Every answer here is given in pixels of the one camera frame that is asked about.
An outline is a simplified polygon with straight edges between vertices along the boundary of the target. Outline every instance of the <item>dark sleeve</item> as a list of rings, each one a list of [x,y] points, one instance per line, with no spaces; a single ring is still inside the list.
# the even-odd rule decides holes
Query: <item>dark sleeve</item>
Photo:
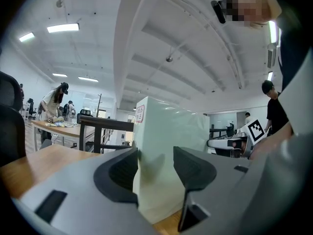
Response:
[[[268,116],[267,116],[268,120],[272,120],[272,109],[270,106],[270,103],[268,102]]]

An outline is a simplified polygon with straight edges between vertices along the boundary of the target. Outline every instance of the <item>wooden table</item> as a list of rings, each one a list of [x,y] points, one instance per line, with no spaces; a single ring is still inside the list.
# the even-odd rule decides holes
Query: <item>wooden table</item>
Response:
[[[51,127],[46,126],[46,121],[40,121],[40,120],[32,120],[31,123],[34,127],[34,150],[37,151],[37,129],[41,129],[47,132],[50,132],[52,134],[56,134],[60,137],[62,137],[62,145],[64,146],[64,137],[71,137],[76,140],[77,143],[77,149],[79,150],[79,135],[80,135],[80,124],[75,127]],[[84,136],[84,142],[86,143],[86,140],[94,136],[94,127],[87,126]]]
[[[20,198],[34,185],[44,181],[64,166],[94,156],[102,155],[54,144],[0,167],[0,172],[11,197]],[[177,235],[179,219],[180,211],[154,224],[153,227],[163,235]]]

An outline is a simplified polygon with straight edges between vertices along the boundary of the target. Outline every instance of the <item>black t-shirt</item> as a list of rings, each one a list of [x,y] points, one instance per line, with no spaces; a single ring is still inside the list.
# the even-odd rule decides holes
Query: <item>black t-shirt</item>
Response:
[[[276,19],[281,29],[279,57],[283,90],[300,69],[309,48],[312,48],[312,26],[309,22],[312,0],[277,0],[282,13]]]
[[[272,121],[272,134],[279,131],[289,120],[278,99],[268,102],[268,120]]]

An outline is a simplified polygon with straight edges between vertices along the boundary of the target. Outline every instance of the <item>desk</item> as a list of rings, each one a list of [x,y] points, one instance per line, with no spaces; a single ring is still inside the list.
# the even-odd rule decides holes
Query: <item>desk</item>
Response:
[[[46,121],[40,121],[40,120],[32,120],[31,123],[34,126],[34,149],[37,151],[37,129],[41,129],[47,132],[50,132],[52,134],[56,134],[60,137],[62,137],[62,145],[64,145],[64,137],[71,137],[76,140],[77,143],[77,149],[79,150],[79,134],[80,134],[80,124],[75,127],[50,127],[46,126]],[[94,136],[94,127],[87,127],[86,128],[86,135],[84,137],[84,142],[86,142],[87,139]]]
[[[20,198],[34,185],[44,181],[64,166],[94,156],[102,155],[54,144],[0,167],[0,172],[11,197]],[[179,218],[180,211],[154,224],[153,227],[163,235],[176,235]]]

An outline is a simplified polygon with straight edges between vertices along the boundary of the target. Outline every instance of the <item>dark pants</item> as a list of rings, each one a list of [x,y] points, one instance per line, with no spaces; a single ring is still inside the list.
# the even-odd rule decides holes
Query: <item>dark pants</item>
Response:
[[[51,140],[52,139],[52,135],[50,132],[47,132],[47,131],[43,131],[41,130],[42,133],[41,133],[41,144],[43,144],[43,142],[46,140],[46,139],[49,139]]]

